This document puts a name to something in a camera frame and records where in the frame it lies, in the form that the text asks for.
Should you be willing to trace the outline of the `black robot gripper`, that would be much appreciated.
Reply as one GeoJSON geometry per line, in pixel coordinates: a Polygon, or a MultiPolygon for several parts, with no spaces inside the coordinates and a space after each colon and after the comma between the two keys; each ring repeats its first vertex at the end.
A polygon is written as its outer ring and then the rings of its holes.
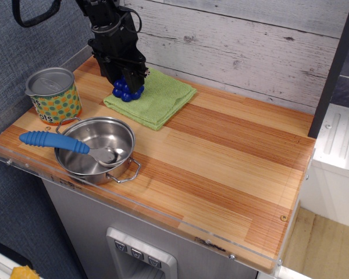
{"type": "Polygon", "coordinates": [[[138,33],[130,8],[88,8],[94,38],[88,40],[101,74],[114,84],[122,76],[131,93],[137,92],[150,74],[146,58],[137,49],[138,33]]]}

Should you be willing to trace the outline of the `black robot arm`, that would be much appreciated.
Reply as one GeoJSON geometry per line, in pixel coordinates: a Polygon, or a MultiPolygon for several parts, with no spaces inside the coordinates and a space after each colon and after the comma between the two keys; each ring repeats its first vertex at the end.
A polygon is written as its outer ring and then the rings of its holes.
{"type": "Polygon", "coordinates": [[[114,83],[124,78],[131,93],[137,92],[148,74],[145,56],[137,49],[138,33],[132,14],[138,13],[120,6],[119,1],[77,1],[91,23],[94,38],[88,40],[101,74],[114,83]]]}

